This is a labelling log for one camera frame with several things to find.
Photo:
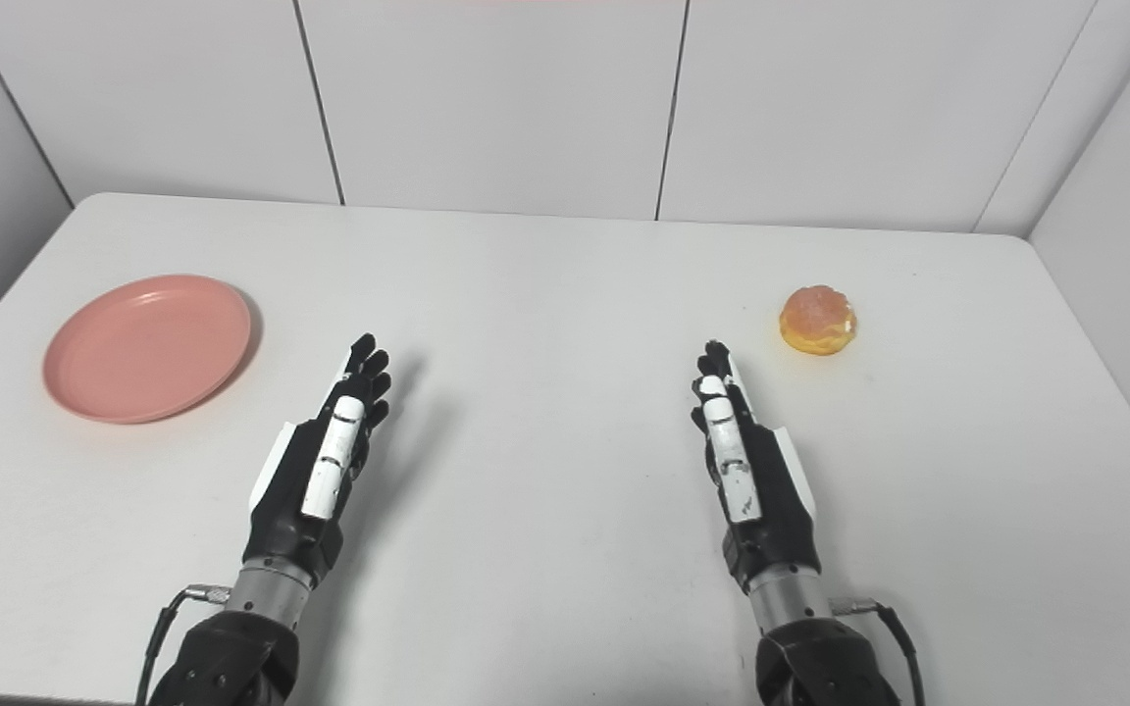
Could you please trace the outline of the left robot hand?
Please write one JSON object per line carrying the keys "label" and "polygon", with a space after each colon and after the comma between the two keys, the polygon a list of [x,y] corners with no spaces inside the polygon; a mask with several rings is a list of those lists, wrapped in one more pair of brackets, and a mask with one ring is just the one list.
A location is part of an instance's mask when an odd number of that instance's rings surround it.
{"label": "left robot hand", "polygon": [[376,337],[359,335],[318,416],[288,425],[257,481],[243,563],[292,566],[318,589],[342,550],[339,526],[371,437],[386,419],[393,383]]}

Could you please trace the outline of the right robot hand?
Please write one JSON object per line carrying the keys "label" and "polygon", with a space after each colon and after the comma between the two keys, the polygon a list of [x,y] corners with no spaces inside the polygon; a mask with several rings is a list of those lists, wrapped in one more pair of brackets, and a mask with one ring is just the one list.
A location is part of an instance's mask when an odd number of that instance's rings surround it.
{"label": "right robot hand", "polygon": [[822,570],[811,493],[784,429],[754,417],[739,367],[718,339],[696,359],[692,421],[705,438],[709,477],[725,517],[725,566],[749,594],[763,573]]}

